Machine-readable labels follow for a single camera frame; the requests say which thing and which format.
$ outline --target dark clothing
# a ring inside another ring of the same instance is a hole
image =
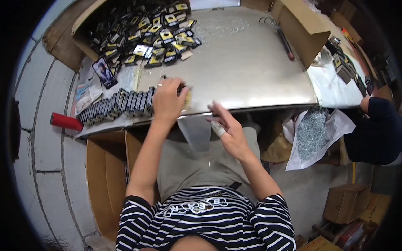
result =
[[[352,133],[344,135],[346,149],[353,162],[386,165],[402,152],[402,117],[391,102],[370,98],[370,118],[357,115],[356,110],[344,112],[356,125]]]

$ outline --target row of black packages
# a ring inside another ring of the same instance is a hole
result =
[[[153,112],[152,97],[155,88],[149,87],[148,92],[127,92],[120,88],[112,97],[102,99],[83,110],[78,119],[82,124],[90,126],[103,120],[113,121],[125,113],[129,117],[151,117]]]

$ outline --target open cardboard box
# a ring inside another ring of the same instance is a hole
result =
[[[370,186],[357,183],[330,188],[322,217],[337,224],[351,223],[370,203],[370,189]]]
[[[189,9],[186,13],[191,14],[190,1],[181,0],[180,2],[187,3]],[[112,0],[97,0],[78,17],[73,25],[71,34],[74,43],[94,61],[99,59],[99,55],[89,47],[89,29],[96,27],[99,21],[106,19],[106,17],[110,15],[110,10],[115,6],[115,3],[116,2]]]
[[[308,69],[327,42],[330,29],[301,0],[276,0],[271,15]]]
[[[86,144],[86,178],[98,229],[115,241],[125,198],[125,162],[129,173],[142,144],[127,131],[90,136]]]

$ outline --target concrete floor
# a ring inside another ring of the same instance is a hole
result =
[[[53,20],[65,6],[52,6]],[[85,171],[85,144],[76,133],[50,126],[52,112],[70,114],[72,97],[80,76],[46,53],[41,36],[52,20],[45,19],[27,43],[16,84],[20,102],[21,143],[14,165],[22,204],[41,237],[63,239],[71,250],[91,245],[113,250],[100,237],[89,203]],[[285,172],[285,164],[271,174],[284,192],[296,234],[308,238],[313,224],[322,219],[328,189],[351,182],[351,165],[314,165]],[[357,165],[357,182],[371,183],[372,168]]]

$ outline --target grey pants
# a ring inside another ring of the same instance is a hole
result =
[[[257,133],[243,128],[248,147],[260,159]],[[222,142],[212,141],[209,152],[196,153],[188,143],[165,140],[158,170],[158,188],[162,202],[174,192],[191,186],[229,186],[242,183],[237,189],[253,203],[257,198],[238,160],[230,156]]]

